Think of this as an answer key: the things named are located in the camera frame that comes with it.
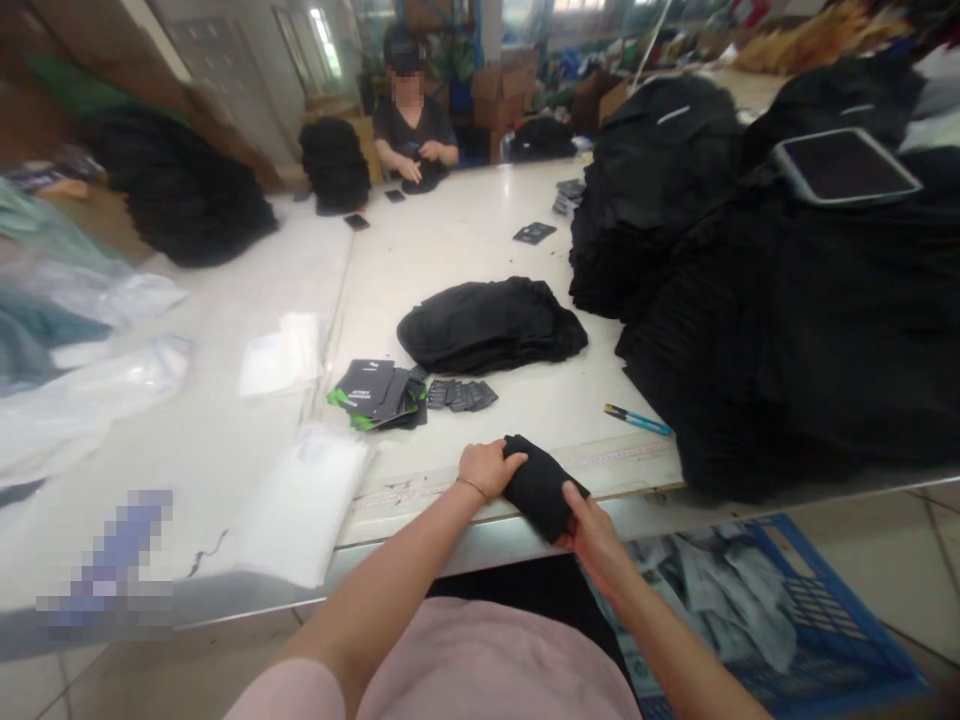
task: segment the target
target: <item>gold bracelet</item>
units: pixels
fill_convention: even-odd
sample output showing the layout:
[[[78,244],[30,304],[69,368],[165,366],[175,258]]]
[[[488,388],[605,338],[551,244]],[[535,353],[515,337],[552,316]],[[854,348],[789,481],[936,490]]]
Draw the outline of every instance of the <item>gold bracelet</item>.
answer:
[[[456,482],[465,483],[465,484],[469,485],[470,487],[472,487],[474,490],[476,490],[478,493],[480,493],[481,495],[483,495],[483,502],[484,502],[485,505],[487,505],[487,504],[490,503],[490,496],[487,495],[487,494],[483,491],[483,488],[482,488],[482,487],[480,487],[479,485],[477,485],[477,484],[476,484],[475,482],[473,482],[472,480],[467,480],[465,477],[457,477]]]

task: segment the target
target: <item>woman's left hand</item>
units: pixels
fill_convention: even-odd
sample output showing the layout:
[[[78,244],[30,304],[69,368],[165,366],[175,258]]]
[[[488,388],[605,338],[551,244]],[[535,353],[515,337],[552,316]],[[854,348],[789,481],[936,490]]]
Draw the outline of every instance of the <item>woman's left hand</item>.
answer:
[[[460,456],[460,477],[479,487],[493,500],[503,494],[513,474],[527,461],[526,453],[504,459],[502,438],[489,445],[467,445]]]
[[[427,140],[423,145],[420,146],[420,155],[425,157],[427,160],[436,160],[440,157],[441,150],[443,150],[443,145],[438,143],[436,140]]]

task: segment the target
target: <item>seated worker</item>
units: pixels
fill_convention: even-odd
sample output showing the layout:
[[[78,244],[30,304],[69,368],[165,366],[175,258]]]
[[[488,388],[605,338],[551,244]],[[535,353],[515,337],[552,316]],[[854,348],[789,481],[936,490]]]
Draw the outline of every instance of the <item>seated worker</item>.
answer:
[[[456,166],[460,150],[450,118],[423,94],[423,54],[416,36],[400,25],[391,27],[383,37],[383,59],[390,96],[373,114],[373,144],[384,170],[419,183],[422,161]]]
[[[468,445],[455,482],[360,563],[228,720],[640,720],[616,635],[571,555],[441,578],[527,456]],[[559,546],[637,641],[682,720],[771,720],[637,571],[593,498]]]

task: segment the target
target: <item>teal fabric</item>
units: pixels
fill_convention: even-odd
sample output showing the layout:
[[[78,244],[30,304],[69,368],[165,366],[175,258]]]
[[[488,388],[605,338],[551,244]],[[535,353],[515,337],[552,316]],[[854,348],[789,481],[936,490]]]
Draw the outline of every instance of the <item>teal fabric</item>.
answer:
[[[6,235],[25,250],[113,275],[122,257],[101,245],[53,205],[27,195],[0,178],[0,235]]]
[[[0,397],[29,390],[60,374],[47,352],[102,340],[110,327],[57,305],[0,286]]]

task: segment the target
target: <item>hand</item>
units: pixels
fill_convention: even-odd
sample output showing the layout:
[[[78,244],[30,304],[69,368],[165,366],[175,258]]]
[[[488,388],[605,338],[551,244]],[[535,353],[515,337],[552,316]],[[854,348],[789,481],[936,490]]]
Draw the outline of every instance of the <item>hand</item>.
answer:
[[[491,500],[503,494],[517,468],[527,461],[526,453],[514,453],[504,460],[506,444],[501,438],[489,445],[467,445],[460,456],[460,477],[475,484]]]
[[[397,172],[410,182],[416,183],[417,185],[420,184],[420,163],[414,162],[410,158],[402,158],[397,163]]]
[[[575,552],[600,594],[613,602],[624,582],[636,574],[633,562],[617,537],[613,521],[596,500],[584,500],[569,480],[563,484],[563,499],[573,510],[573,517],[557,546]]]
[[[441,150],[443,150],[443,145],[438,143],[436,140],[427,140],[423,145],[420,146],[420,155],[425,157],[427,160],[436,160],[440,157]]]

